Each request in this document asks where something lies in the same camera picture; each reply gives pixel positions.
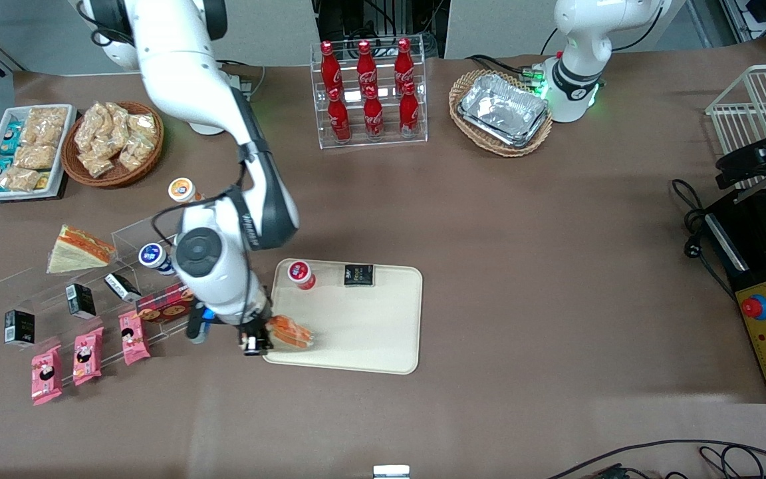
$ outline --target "yogurt cup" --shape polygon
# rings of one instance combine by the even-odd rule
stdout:
[[[168,195],[177,203],[191,203],[192,201],[200,201],[203,199],[203,195],[197,193],[197,188],[194,187],[194,182],[188,178],[176,178],[170,182],[168,186]]]
[[[308,290],[315,285],[313,269],[306,261],[295,261],[289,265],[289,279],[301,290]]]
[[[149,269],[155,269],[159,275],[170,276],[176,272],[173,264],[170,263],[170,257],[159,243],[147,243],[138,253],[138,260]]]

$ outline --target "red emergency stop button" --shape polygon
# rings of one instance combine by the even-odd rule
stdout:
[[[760,294],[753,294],[741,302],[741,311],[750,318],[764,321],[766,319],[766,298]]]

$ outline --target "floor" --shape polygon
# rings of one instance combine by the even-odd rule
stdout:
[[[731,45],[733,39],[717,0],[694,2],[705,35],[712,46]],[[120,68],[92,45],[82,19],[67,0],[34,3],[27,11],[21,0],[0,0],[0,45],[25,68],[53,74],[116,73]],[[678,13],[659,40],[657,49],[700,49],[703,42],[694,27],[689,6]],[[0,79],[0,119],[13,105],[10,78]]]

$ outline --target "white robotic arm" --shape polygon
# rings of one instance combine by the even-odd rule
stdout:
[[[567,37],[561,57],[542,64],[551,117],[571,122],[584,115],[610,59],[608,33],[641,27],[670,8],[672,0],[557,0],[554,19]]]
[[[246,251],[284,245],[300,221],[252,108],[215,62],[211,40],[226,31],[223,0],[85,0],[85,16],[113,61],[140,67],[162,112],[236,140],[253,187],[234,184],[214,200],[186,206],[171,258],[194,295],[239,328],[245,354],[264,352],[268,309]]]

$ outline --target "coca-cola bottle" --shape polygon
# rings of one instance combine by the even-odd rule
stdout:
[[[350,142],[350,123],[347,121],[347,108],[341,102],[341,94],[334,88],[328,91],[327,95],[330,99],[327,113],[330,117],[332,133],[335,134],[335,142],[338,144]]]
[[[371,142],[379,142],[383,137],[383,106],[377,99],[377,85],[372,85],[362,90],[365,96],[365,133]]]
[[[416,100],[416,84],[404,84],[401,97],[401,136],[412,138],[419,130],[419,101]]]
[[[359,61],[356,63],[356,75],[359,76],[359,91],[364,98],[366,93],[374,91],[377,97],[377,66],[374,58],[371,58],[371,43],[368,40],[359,40]]]
[[[327,88],[327,94],[335,90],[338,94],[342,92],[341,85],[341,67],[338,60],[332,56],[332,43],[329,40],[321,42],[321,78],[324,81],[324,87]]]
[[[410,39],[398,40],[398,58],[395,60],[395,94],[402,94],[405,84],[413,82],[413,57]]]

